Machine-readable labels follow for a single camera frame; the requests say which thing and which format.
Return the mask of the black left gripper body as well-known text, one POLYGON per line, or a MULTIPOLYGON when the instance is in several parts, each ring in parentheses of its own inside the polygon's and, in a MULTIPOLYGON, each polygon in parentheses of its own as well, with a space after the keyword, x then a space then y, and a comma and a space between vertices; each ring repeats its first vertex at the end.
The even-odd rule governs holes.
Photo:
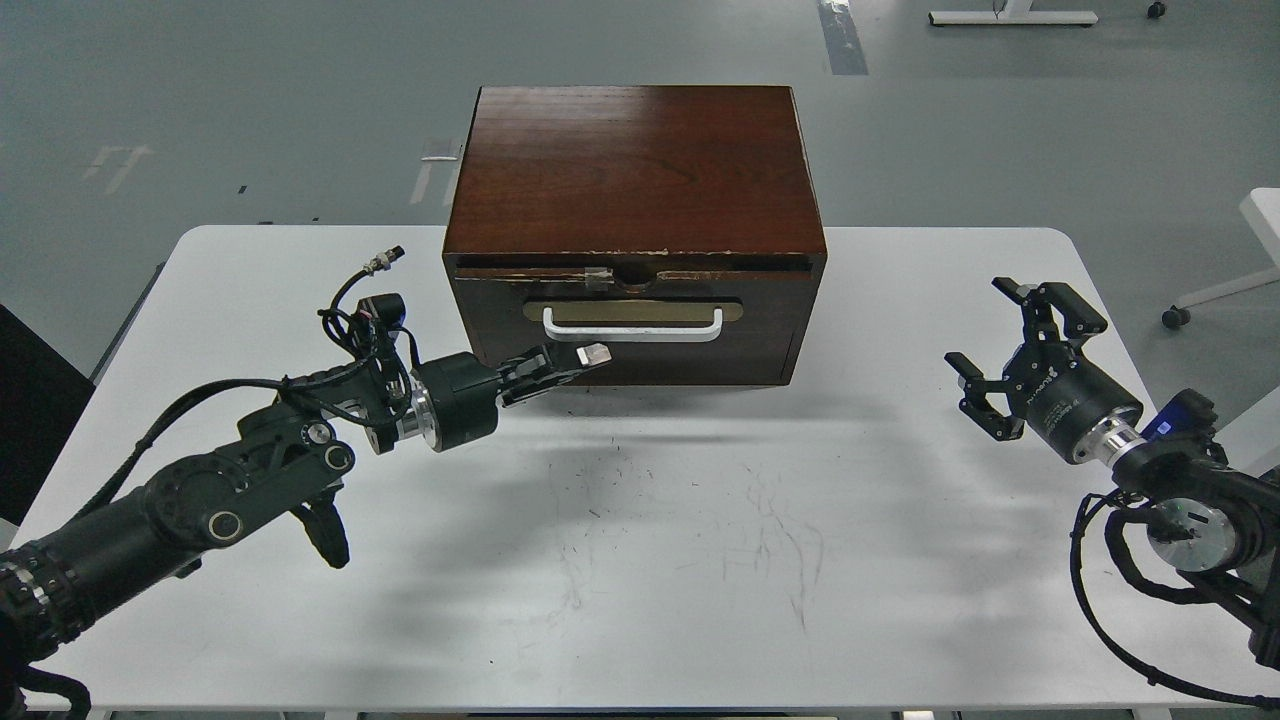
POLYGON ((498 370, 472 354, 453 354, 413 366, 422 391, 415 410, 429 447, 445 452, 492 434, 498 424, 498 370))

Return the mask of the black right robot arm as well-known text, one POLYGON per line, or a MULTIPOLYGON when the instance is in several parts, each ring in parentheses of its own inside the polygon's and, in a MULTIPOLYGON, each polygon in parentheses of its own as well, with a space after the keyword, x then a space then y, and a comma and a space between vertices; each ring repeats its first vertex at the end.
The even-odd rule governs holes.
POLYGON ((1125 582, 1174 605, 1211 603, 1277 667, 1277 484, 1228 465, 1213 404, 1184 389, 1144 428, 1140 401, 1084 352, 1108 324, 1070 284, 993 287, 1020 309, 1021 345, 988 379, 964 354, 959 409, 997 441, 1033 430, 1068 464, 1102 462, 1116 495, 1103 538, 1125 582))

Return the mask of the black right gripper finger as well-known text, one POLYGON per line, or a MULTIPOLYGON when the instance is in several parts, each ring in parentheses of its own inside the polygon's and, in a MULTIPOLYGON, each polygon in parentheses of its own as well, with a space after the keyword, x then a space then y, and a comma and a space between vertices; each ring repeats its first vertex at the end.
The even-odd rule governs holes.
POLYGON ((946 352, 943 360, 957 373, 963 398, 957 404, 960 411, 970 418, 982 430, 997 441, 1019 439, 1025 421, 1015 414, 998 413, 987 400, 989 395, 1005 395, 1011 398, 1023 393, 1021 386, 1029 380, 1028 366, 1015 366, 1014 372, 1001 379, 987 379, 983 372, 961 352, 946 352))
POLYGON ((1076 356, 1089 338, 1108 329, 1102 314, 1068 283, 1019 284, 995 277, 992 286, 1020 307, 1023 342, 1016 355, 1076 356))

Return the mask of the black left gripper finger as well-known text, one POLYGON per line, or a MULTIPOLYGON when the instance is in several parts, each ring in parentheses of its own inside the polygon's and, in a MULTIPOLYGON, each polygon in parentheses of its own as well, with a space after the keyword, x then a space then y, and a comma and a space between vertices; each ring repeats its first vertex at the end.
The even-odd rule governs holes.
POLYGON ((604 343, 544 343, 549 365, 541 379, 529 389, 502 389, 498 400, 503 407, 521 404, 550 389, 564 386, 582 374, 611 363, 611 350, 604 343))
POLYGON ((548 365, 545 346, 535 346, 520 355, 508 357, 498 366, 500 388, 529 389, 541 379, 548 365))

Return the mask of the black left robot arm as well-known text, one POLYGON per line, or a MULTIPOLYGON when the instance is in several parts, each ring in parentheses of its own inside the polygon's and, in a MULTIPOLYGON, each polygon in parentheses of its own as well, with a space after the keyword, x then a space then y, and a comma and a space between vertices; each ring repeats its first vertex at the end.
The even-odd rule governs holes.
POLYGON ((349 543, 335 497, 356 454, 334 421, 362 428, 376 454, 413 437, 440 454, 492 434, 502 407, 611 363, 602 342, 564 341, 495 366, 468 352, 422 363, 417 345, 402 357, 396 342, 407 329, 399 295, 361 299, 352 311, 340 302, 403 254, 399 246, 378 254, 319 309, 326 337, 349 355, 347 364, 278 380, 215 380, 186 392, 67 524, 3 553, 5 719, 26 716, 27 691, 60 696, 70 706, 68 717, 86 717, 86 685, 38 662, 159 582, 188 577, 205 553, 232 547, 283 515, 302 524, 330 568, 344 568, 349 543), (165 430, 201 402, 239 388, 270 389, 274 398, 238 420, 236 441, 180 457, 122 492, 165 430))

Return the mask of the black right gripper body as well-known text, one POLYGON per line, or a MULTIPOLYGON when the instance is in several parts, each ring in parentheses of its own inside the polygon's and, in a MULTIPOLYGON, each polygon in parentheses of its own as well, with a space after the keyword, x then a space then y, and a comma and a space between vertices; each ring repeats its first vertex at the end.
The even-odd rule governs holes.
POLYGON ((1107 418, 1134 424, 1142 402, 1071 345, 1023 345, 1004 368, 1012 415, 1064 461, 1083 464, 1085 437, 1107 418))

